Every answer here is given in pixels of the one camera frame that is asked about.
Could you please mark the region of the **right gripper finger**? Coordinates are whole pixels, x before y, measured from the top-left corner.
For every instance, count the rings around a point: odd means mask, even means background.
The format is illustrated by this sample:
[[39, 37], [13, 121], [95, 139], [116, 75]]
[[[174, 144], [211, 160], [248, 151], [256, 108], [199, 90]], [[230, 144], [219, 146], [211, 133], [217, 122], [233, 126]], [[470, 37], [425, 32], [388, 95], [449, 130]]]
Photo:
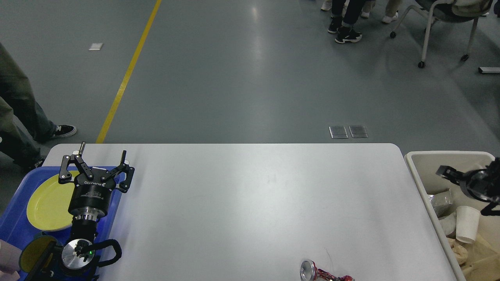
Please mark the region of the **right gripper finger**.
[[448, 180], [455, 185], [468, 186], [471, 183], [471, 171], [458, 171], [453, 167], [440, 165], [436, 175]]
[[500, 210], [495, 210], [499, 205], [497, 202], [490, 202], [487, 206], [485, 206], [481, 211], [481, 215], [483, 216], [500, 216]]

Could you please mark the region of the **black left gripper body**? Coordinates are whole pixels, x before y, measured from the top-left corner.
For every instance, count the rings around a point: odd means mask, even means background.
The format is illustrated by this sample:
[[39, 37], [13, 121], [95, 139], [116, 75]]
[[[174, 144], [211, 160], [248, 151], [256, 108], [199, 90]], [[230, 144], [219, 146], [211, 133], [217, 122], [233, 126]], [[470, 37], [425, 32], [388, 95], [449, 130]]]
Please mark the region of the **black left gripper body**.
[[111, 195], [116, 187], [112, 179], [104, 183], [95, 180], [76, 178], [73, 195], [70, 199], [68, 212], [75, 219], [98, 221], [108, 214]]

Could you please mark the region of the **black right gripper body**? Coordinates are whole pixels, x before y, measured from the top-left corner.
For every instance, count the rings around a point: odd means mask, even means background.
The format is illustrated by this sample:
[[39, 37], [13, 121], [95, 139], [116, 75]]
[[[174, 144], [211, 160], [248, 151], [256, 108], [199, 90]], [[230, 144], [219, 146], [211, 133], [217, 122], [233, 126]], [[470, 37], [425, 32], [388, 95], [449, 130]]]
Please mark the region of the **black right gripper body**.
[[461, 191], [471, 199], [492, 202], [489, 193], [491, 187], [490, 173], [486, 169], [477, 169], [464, 173], [459, 178]]

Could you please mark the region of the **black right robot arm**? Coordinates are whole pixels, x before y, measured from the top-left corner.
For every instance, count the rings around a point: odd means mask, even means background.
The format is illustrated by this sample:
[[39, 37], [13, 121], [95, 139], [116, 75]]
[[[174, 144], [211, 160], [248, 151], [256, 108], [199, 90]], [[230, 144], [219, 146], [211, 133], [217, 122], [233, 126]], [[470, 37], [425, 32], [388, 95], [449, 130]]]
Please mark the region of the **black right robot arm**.
[[471, 199], [488, 203], [481, 211], [483, 216], [499, 216], [495, 210], [500, 203], [500, 159], [495, 158], [484, 169], [462, 172], [453, 167], [441, 165], [436, 175], [460, 187], [462, 193]]

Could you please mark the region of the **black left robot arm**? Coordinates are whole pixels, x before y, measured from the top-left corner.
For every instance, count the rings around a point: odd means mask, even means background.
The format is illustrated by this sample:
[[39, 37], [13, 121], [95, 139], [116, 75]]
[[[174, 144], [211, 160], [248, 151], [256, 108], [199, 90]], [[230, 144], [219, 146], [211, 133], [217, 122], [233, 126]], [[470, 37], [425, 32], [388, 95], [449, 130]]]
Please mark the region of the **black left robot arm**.
[[90, 167], [82, 155], [86, 143], [64, 155], [57, 177], [60, 184], [73, 185], [68, 213], [70, 234], [64, 243], [40, 234], [21, 252], [18, 264], [27, 281], [96, 281], [98, 269], [116, 263], [123, 255], [117, 240], [98, 241], [98, 224], [104, 219], [116, 192], [129, 190], [135, 172], [123, 151], [120, 163], [111, 170]]

